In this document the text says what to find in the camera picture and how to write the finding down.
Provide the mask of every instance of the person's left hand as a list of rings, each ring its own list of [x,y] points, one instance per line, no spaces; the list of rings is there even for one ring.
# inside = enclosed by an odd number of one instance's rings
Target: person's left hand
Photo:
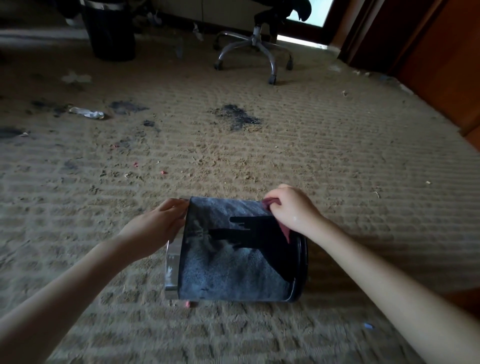
[[[132,262],[145,258],[173,239],[185,224],[188,201],[165,200],[159,207],[135,217],[113,240]]]

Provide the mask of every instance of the office chair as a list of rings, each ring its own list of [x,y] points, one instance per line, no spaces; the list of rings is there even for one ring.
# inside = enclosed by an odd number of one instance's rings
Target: office chair
[[[288,53],[289,59],[287,62],[287,70],[291,71],[293,69],[293,56],[288,48],[279,46],[275,43],[265,42],[261,39],[260,31],[262,29],[262,24],[267,23],[270,26],[270,36],[276,40],[278,35],[278,25],[283,23],[287,17],[295,10],[299,15],[299,20],[306,21],[310,14],[312,13],[312,6],[309,0],[253,0],[265,6],[271,6],[269,10],[260,12],[254,16],[255,27],[253,28],[253,34],[251,36],[244,36],[242,34],[233,33],[229,31],[223,31],[217,34],[213,44],[215,50],[220,50],[219,38],[221,36],[231,36],[234,38],[243,39],[239,42],[233,42],[225,46],[218,60],[214,64],[214,68],[218,71],[223,69],[223,58],[225,54],[230,52],[233,49],[242,48],[242,47],[254,47],[261,51],[264,55],[268,57],[270,65],[272,67],[272,73],[268,79],[268,83],[275,85],[276,82],[276,61],[269,49],[278,49]]]

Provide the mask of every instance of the trash can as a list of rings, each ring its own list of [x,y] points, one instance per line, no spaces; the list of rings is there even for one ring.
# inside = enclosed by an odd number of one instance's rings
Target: trash can
[[[261,202],[191,197],[168,242],[165,298],[293,302],[307,271],[307,239],[290,231],[288,241]]]
[[[135,58],[132,16],[124,0],[80,0],[93,53],[107,61]]]

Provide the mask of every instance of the chair base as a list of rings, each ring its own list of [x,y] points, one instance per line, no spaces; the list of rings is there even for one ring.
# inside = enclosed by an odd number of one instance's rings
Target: chair base
[[[279,46],[278,44],[270,43],[270,42],[264,42],[260,38],[260,26],[256,26],[253,30],[253,34],[251,36],[244,36],[242,34],[238,33],[233,33],[229,31],[223,31],[217,34],[215,37],[215,41],[213,43],[213,48],[215,50],[220,50],[220,45],[219,45],[219,38],[221,36],[230,36],[233,38],[238,38],[242,39],[239,42],[233,42],[225,47],[223,47],[222,51],[220,52],[220,55],[218,56],[218,60],[214,64],[214,68],[218,71],[221,71],[223,69],[223,58],[225,57],[225,54],[230,52],[231,50],[237,49],[237,48],[243,48],[243,47],[254,47],[257,48],[259,51],[261,51],[264,55],[268,57],[268,60],[270,61],[270,66],[272,68],[272,72],[270,73],[270,78],[268,79],[268,83],[271,85],[275,85],[276,83],[276,60],[273,54],[270,52],[272,49],[277,49],[281,50],[284,52],[288,53],[288,62],[287,62],[287,70],[291,71],[293,69],[293,56],[292,53],[288,48]]]

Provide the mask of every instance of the forearm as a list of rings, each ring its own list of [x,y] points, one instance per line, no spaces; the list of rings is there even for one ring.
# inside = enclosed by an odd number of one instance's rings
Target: forearm
[[[321,220],[310,238],[324,248],[428,363],[476,363],[480,325],[466,312]]]
[[[0,362],[40,363],[126,262],[101,243],[0,320]]]

